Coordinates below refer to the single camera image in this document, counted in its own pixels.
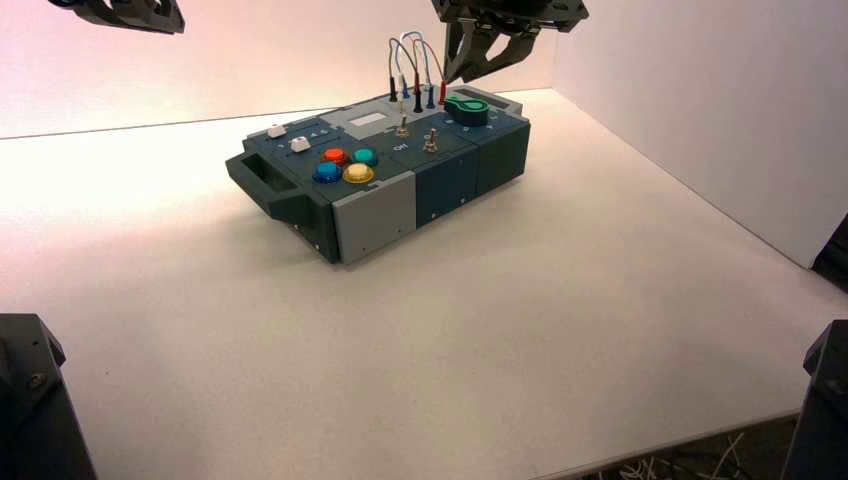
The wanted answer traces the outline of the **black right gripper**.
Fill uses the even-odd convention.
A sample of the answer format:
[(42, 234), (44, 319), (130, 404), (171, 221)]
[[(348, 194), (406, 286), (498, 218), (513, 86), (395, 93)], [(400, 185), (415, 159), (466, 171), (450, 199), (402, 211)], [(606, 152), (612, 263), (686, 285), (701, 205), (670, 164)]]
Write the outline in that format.
[[(540, 29), (570, 32), (589, 18), (583, 1), (450, 1), (435, 0), (432, 5), (446, 24), (444, 48), (444, 80), (468, 83), (520, 63), (533, 50)], [(509, 36), (500, 53), (489, 58), (502, 33), (481, 28), (494, 28)]]

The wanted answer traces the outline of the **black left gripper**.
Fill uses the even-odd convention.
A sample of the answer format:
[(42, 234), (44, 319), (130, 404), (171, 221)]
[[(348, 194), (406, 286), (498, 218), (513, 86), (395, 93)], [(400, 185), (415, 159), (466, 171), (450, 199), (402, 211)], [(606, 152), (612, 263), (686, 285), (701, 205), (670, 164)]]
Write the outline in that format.
[(185, 19), (176, 1), (49, 0), (49, 3), (96, 25), (161, 34), (185, 31)]

